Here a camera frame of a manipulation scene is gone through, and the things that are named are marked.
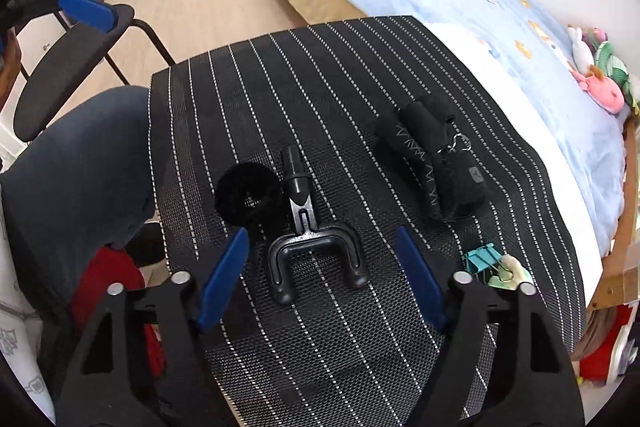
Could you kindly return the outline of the green white wrapper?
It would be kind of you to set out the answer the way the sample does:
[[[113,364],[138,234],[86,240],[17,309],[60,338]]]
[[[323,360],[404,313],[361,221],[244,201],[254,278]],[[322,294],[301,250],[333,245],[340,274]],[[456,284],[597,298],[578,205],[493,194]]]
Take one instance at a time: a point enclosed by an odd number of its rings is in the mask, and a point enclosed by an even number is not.
[[[488,285],[493,288],[516,291],[521,283],[533,284],[533,277],[513,256],[503,255],[495,265],[496,271],[491,275]]]

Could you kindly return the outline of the black fabric band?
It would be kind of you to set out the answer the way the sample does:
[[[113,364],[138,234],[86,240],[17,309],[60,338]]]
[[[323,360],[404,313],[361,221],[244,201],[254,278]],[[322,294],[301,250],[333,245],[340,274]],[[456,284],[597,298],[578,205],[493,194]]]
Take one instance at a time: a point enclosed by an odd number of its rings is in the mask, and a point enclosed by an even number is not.
[[[427,94],[378,116],[375,124],[382,156],[419,189],[423,212],[438,222],[470,217],[487,200],[471,140],[455,123],[448,98]]]

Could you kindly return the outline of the black round cap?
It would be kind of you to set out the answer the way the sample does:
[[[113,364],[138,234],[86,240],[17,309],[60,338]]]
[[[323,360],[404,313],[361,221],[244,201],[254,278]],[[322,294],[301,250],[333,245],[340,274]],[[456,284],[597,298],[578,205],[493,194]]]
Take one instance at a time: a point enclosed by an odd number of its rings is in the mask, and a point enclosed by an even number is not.
[[[229,225],[252,227],[264,221],[280,200],[280,181],[258,162],[228,169],[215,188],[215,209]]]

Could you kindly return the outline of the black U-shaped plastic fork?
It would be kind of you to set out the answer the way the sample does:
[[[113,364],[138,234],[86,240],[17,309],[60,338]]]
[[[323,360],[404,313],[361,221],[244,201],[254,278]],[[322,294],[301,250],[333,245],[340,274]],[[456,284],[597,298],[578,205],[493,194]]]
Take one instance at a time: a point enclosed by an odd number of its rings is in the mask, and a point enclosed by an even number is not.
[[[291,210],[294,231],[278,237],[268,248],[268,281],[274,302],[280,306],[295,303],[296,288],[288,262],[302,254],[329,251],[342,262],[344,279],[349,287],[366,286],[370,272],[359,234],[344,222],[320,223],[317,220],[312,202],[314,186],[298,146],[285,147],[281,160],[283,195]]]

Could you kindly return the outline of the black office chair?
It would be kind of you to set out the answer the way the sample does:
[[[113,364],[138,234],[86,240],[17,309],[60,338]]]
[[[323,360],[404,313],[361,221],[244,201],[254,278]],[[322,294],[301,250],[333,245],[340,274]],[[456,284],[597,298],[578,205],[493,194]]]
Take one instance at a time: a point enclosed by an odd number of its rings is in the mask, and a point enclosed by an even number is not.
[[[18,139],[30,142],[46,129],[99,62],[107,61],[120,81],[127,83],[110,57],[110,51],[130,27],[145,33],[167,65],[175,64],[153,28],[134,16],[132,6],[115,4],[111,7],[118,16],[117,25],[109,32],[102,32],[67,16],[58,7],[58,0],[6,0],[1,3],[3,31],[11,27],[21,31],[31,20],[49,14],[63,26],[63,35],[25,76],[26,84],[13,118],[13,130]]]

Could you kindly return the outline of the red slipper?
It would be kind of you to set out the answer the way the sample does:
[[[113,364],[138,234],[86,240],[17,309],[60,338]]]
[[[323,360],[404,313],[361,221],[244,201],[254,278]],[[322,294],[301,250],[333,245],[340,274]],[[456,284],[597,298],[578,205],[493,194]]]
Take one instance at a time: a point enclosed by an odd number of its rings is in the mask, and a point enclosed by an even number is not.
[[[165,353],[150,323],[155,314],[136,310],[136,299],[147,290],[128,254],[98,251],[70,302],[80,334],[74,371],[107,386],[146,387],[165,376]]]

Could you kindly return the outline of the teal binder clip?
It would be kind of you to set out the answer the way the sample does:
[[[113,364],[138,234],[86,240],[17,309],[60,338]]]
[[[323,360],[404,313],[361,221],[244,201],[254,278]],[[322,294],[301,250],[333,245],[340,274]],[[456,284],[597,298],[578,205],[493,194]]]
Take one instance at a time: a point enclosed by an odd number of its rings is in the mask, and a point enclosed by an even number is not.
[[[462,256],[462,261],[466,272],[483,281],[488,281],[494,275],[496,277],[500,275],[501,254],[493,243],[467,251]]]

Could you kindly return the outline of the black white-striped mat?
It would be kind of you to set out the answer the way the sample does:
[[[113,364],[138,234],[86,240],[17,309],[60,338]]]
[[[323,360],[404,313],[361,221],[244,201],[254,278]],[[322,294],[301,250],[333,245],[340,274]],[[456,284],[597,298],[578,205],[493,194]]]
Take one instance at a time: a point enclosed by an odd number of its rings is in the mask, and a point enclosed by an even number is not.
[[[459,220],[427,217],[416,167],[378,141],[378,120],[419,98],[446,110],[487,199]],[[427,254],[460,263],[484,244],[532,274],[564,346],[585,329],[576,249],[548,169],[458,58],[411,16],[264,35],[157,72],[150,156],[168,265],[204,283],[231,234],[215,206],[239,184],[277,185],[299,149],[321,223],[359,236],[370,277],[346,282],[334,254],[288,264],[296,298],[270,291],[270,241],[292,229],[285,205],[251,225],[250,253],[224,315],[203,339],[207,366],[244,426],[399,426],[419,398],[442,336],[419,313],[395,254],[406,228]]]

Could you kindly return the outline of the pink plush toy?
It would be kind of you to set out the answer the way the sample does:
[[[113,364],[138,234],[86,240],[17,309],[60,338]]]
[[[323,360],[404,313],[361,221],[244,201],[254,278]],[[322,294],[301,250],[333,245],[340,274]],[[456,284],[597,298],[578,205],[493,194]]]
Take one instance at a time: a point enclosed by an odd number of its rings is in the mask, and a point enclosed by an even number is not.
[[[587,75],[573,70],[572,75],[580,90],[586,92],[599,106],[608,113],[616,115],[625,105],[622,90],[611,78],[606,77],[600,68],[591,65]]]

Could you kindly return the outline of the green plush toy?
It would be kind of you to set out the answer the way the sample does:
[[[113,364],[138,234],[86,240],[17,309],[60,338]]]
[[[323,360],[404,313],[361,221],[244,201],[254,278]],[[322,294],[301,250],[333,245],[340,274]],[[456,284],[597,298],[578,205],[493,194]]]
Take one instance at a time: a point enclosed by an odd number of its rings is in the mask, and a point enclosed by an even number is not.
[[[634,115],[639,115],[640,80],[637,75],[631,74],[625,63],[614,53],[612,43],[603,41],[598,46],[594,62],[605,76],[611,78],[620,90],[627,105]]]

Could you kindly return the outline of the white plush toy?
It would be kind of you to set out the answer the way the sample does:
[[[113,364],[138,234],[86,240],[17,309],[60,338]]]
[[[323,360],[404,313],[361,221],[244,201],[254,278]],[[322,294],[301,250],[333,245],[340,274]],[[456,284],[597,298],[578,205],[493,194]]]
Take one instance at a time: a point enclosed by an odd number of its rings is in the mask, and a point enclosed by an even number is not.
[[[568,26],[566,30],[567,35],[570,37],[570,43],[572,44],[572,53],[576,68],[582,75],[587,76],[591,72],[594,60],[588,44],[582,40],[582,28]]]

